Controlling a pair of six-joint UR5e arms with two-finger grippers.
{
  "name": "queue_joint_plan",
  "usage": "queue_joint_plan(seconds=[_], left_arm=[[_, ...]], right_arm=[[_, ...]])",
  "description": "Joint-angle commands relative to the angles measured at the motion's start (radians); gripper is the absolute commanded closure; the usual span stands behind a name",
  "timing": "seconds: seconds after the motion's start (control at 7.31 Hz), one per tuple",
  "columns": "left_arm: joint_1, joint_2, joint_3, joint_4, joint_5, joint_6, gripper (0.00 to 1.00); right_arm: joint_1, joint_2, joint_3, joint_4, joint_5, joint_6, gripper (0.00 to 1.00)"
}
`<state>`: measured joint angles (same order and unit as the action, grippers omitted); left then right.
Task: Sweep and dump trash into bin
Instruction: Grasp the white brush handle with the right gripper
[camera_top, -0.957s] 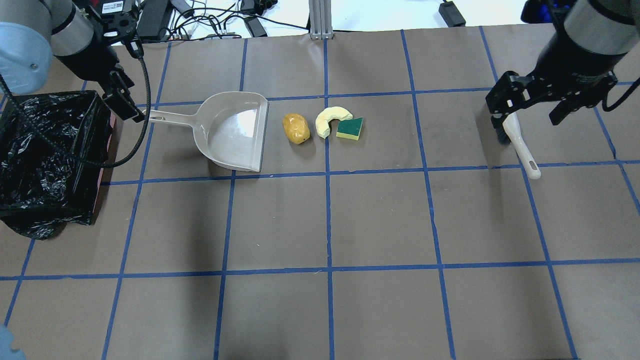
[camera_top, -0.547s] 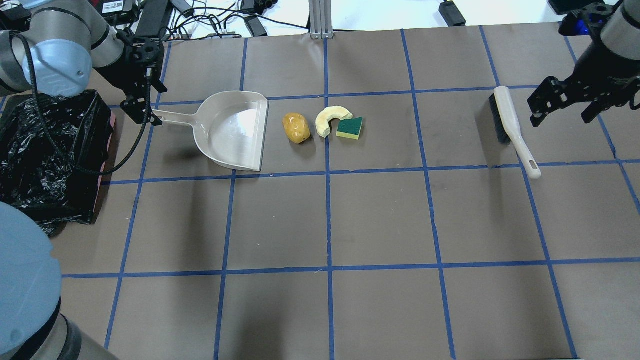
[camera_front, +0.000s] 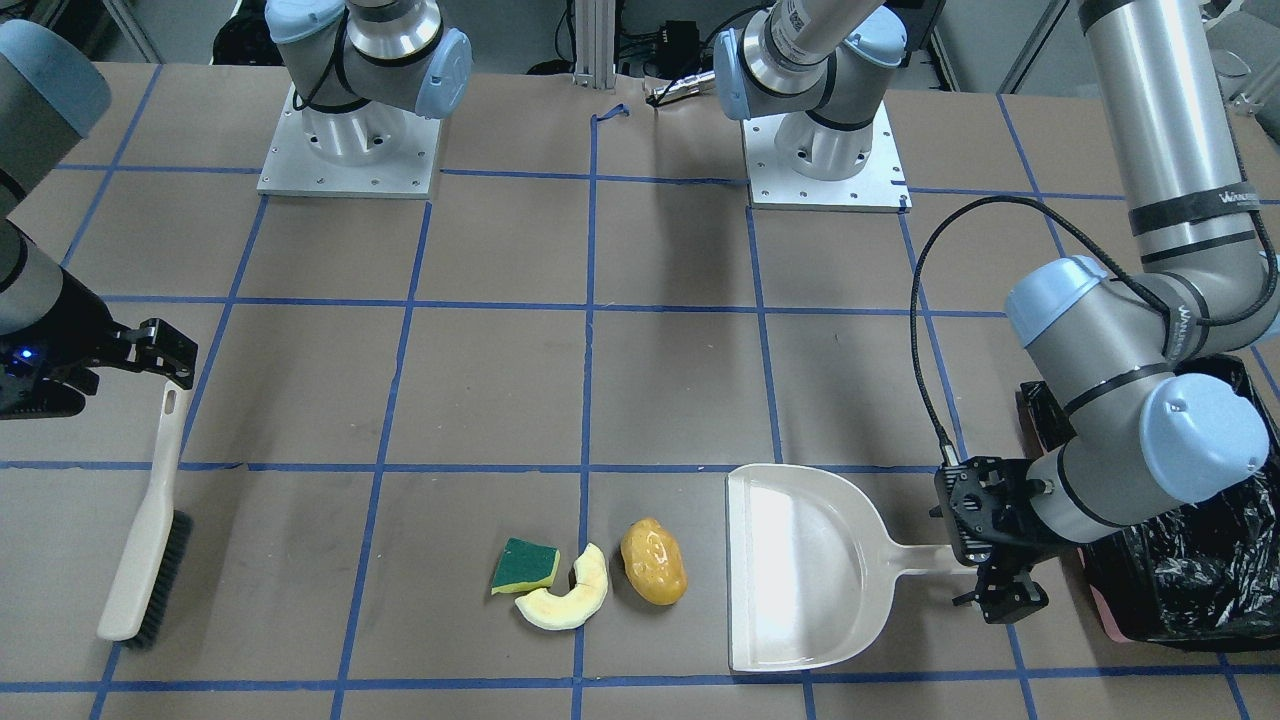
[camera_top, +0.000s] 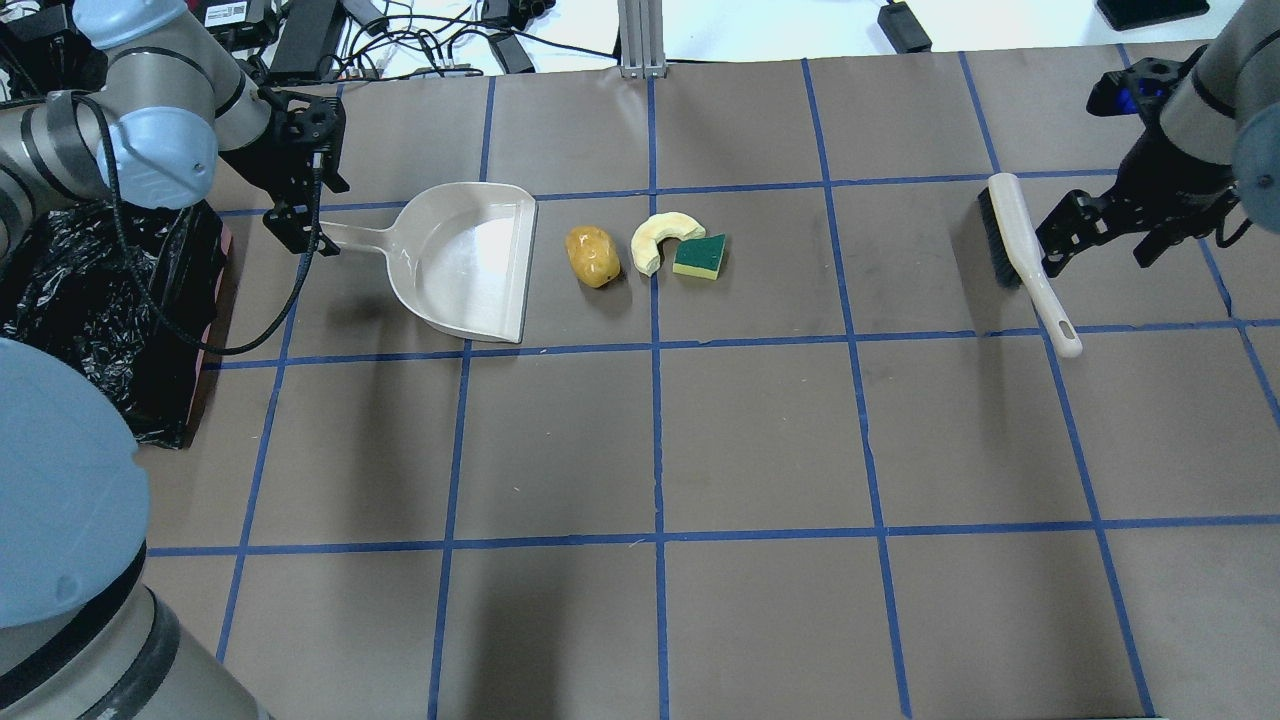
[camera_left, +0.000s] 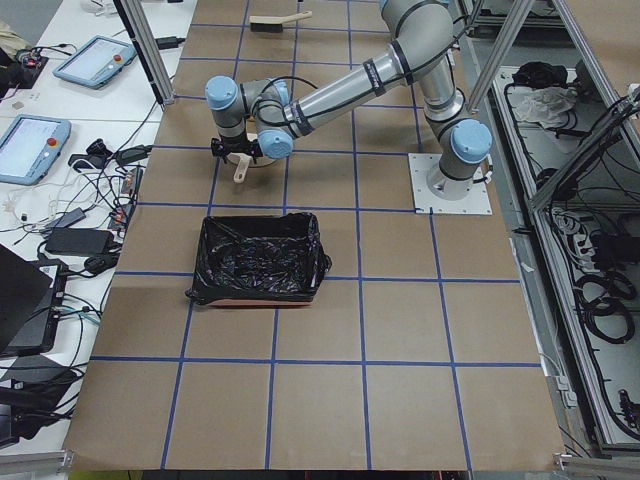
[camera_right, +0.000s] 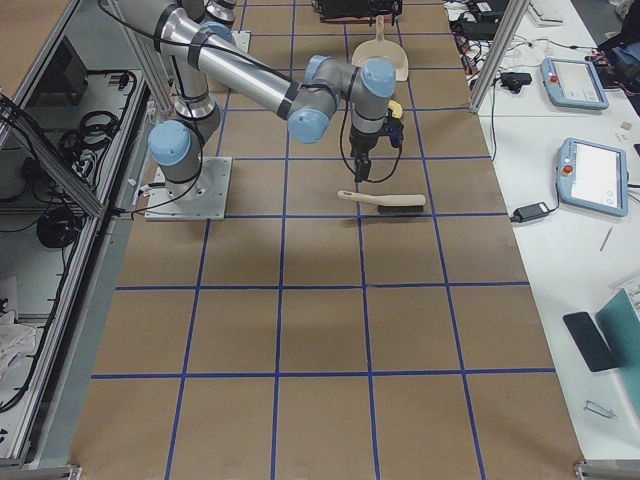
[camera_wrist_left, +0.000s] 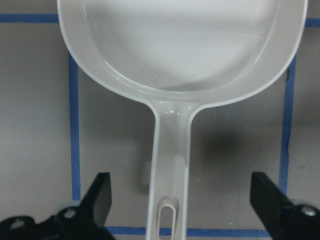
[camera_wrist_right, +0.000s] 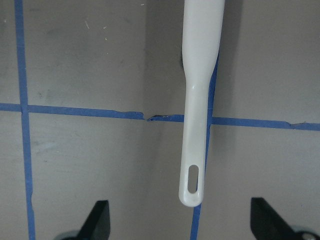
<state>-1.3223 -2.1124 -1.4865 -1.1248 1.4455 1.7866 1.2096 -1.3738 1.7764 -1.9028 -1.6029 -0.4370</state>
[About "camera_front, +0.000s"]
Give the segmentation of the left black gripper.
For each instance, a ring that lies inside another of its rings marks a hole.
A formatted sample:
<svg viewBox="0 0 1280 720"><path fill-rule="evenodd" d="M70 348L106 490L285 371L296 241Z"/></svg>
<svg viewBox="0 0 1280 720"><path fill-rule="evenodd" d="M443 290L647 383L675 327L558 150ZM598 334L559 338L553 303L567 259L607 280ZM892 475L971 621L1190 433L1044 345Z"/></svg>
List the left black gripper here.
<svg viewBox="0 0 1280 720"><path fill-rule="evenodd" d="M943 465L934 474L938 505L955 559L977 568L975 587L952 598L956 607L978 603L988 624L1014 624L1048 605L1029 566L1046 557L1046 527L1030 506L1043 488L1029 480L1032 461L979 456ZM1016 571L996 568L1007 562Z"/></svg>

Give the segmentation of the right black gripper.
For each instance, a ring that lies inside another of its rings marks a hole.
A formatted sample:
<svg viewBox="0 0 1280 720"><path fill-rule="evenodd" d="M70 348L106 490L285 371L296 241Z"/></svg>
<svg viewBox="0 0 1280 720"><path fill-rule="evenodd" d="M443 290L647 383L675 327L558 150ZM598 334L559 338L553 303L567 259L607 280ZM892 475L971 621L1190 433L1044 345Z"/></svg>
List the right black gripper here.
<svg viewBox="0 0 1280 720"><path fill-rule="evenodd" d="M1 419L74 416L97 393L93 368L123 359L122 368L195 386L198 345L160 318L133 329L115 322L90 291L63 291L33 325L1 341Z"/></svg>

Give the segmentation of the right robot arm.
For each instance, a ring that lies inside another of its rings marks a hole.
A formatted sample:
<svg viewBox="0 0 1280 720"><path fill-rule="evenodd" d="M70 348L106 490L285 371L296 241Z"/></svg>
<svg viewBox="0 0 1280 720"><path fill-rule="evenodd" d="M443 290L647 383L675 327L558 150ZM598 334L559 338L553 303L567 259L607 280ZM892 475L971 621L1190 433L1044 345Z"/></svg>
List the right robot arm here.
<svg viewBox="0 0 1280 720"><path fill-rule="evenodd" d="M474 69L468 36L435 1L269 1L269 37L291 74L259 192L424 197L440 123ZM101 120L111 90L54 31L3 23L3 418L74 416L99 370L191 389L197 343L152 318L131 327L44 251L12 213Z"/></svg>

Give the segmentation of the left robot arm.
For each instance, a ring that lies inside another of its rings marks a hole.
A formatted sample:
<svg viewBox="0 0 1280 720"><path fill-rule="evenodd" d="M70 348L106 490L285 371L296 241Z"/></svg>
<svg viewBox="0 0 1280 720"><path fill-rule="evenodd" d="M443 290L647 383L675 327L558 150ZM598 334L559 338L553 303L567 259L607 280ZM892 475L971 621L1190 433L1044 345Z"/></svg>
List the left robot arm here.
<svg viewBox="0 0 1280 720"><path fill-rule="evenodd" d="M777 1L714 40L719 104L732 120L783 117L788 169L842 181L865 164L881 78L901 60L884 1ZM1047 605L1030 569L1062 551L1199 503L1252 477L1268 430L1225 380L1184 363L1277 336L1277 254L1245 178L1194 1L1079 1L1120 164L1142 272L1033 199L989 196L947 217L913 269L909 352L943 461L940 506L961 565L977 568L987 623ZM1093 258L1053 260L1019 281L1004 313L1075 437L1036 461L961 462L919 361L924 263L963 214L1034 208Z"/></svg>

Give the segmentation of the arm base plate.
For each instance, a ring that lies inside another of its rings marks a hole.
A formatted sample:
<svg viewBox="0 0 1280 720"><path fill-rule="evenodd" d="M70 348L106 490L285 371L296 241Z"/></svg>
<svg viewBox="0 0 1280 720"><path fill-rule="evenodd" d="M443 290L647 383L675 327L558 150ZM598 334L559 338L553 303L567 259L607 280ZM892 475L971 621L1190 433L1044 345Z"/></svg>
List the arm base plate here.
<svg viewBox="0 0 1280 720"><path fill-rule="evenodd" d="M765 210L900 213L913 208L884 104L855 131L806 113L742 120L750 205Z"/></svg>
<svg viewBox="0 0 1280 720"><path fill-rule="evenodd" d="M259 174L268 196L411 199L434 195L443 122L370 102L346 114L285 101Z"/></svg>

